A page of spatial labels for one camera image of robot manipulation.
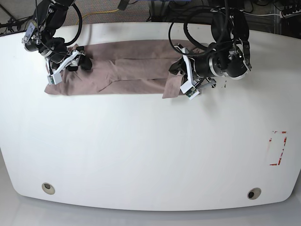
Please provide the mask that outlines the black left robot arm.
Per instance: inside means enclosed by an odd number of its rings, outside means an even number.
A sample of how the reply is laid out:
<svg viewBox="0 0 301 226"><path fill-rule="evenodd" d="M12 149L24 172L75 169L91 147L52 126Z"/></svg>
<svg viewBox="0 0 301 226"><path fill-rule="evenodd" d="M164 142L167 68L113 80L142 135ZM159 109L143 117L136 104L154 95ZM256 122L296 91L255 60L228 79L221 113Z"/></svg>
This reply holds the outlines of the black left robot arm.
<svg viewBox="0 0 301 226"><path fill-rule="evenodd" d="M131 40L87 45L79 65L82 74L105 85L116 81L167 80L192 72L197 81L223 74L238 78L249 62L249 28L237 9L198 6L189 9L183 30L190 48L168 40ZM189 34L188 23L198 14L212 13L214 42L204 46Z"/></svg>

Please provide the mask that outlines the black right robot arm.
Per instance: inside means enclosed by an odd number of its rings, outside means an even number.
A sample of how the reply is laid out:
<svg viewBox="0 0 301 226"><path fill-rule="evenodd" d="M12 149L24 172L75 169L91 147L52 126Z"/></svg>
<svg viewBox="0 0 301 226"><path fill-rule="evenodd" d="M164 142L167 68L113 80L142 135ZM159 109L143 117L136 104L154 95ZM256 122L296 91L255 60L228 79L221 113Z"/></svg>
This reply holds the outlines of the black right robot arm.
<svg viewBox="0 0 301 226"><path fill-rule="evenodd" d="M66 42L64 38L55 37L55 32L65 22L69 7L73 7L79 18L75 37ZM48 71L54 70L71 56L68 47L79 38L83 26L81 12L73 0L43 0L35 4L33 19L22 39L24 47L29 52L38 51L46 60Z"/></svg>

